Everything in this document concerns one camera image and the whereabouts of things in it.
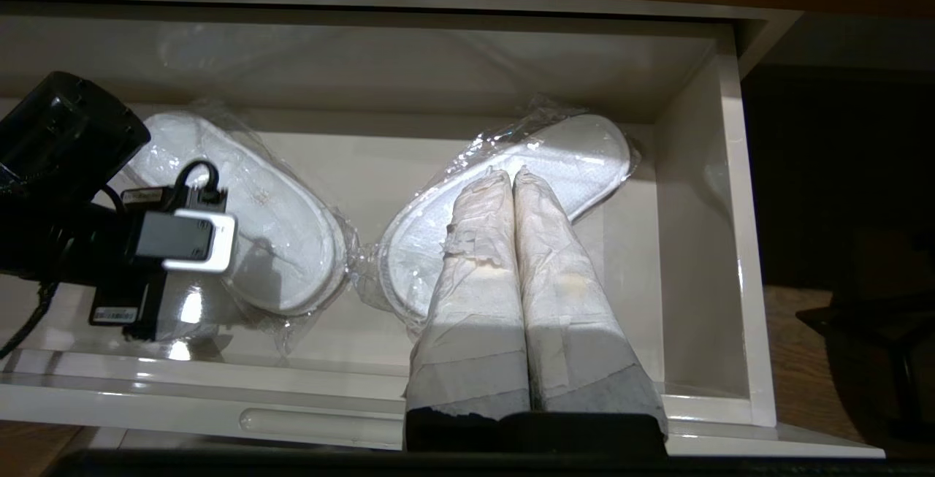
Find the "plastic bag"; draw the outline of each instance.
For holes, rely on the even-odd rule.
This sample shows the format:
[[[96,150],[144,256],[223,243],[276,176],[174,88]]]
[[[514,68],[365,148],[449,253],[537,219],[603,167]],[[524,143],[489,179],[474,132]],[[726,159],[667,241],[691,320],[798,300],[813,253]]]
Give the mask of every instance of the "plastic bag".
[[[140,186],[166,185],[188,161],[206,159],[217,166],[220,185],[228,190],[227,213],[237,218],[231,267],[220,276],[189,273],[174,281],[163,298],[158,337],[210,334],[231,323],[219,306],[233,302],[241,323],[271,334],[278,351],[289,354],[314,315],[346,286],[347,257],[357,253],[356,231],[222,103],[201,100],[144,122],[153,140],[123,173]],[[206,181],[207,171],[197,168],[188,184]],[[189,308],[196,306],[200,312]],[[219,313],[224,321],[208,318]]]
[[[620,129],[587,108],[535,96],[527,114],[478,134],[428,182],[376,243],[361,247],[351,281],[368,305],[397,314],[417,337],[427,317],[455,197],[487,167],[512,175],[523,165],[557,184],[572,221],[633,173],[638,151]]]
[[[311,26],[164,22],[156,35],[163,67],[200,80],[223,82],[267,69],[327,31]]]

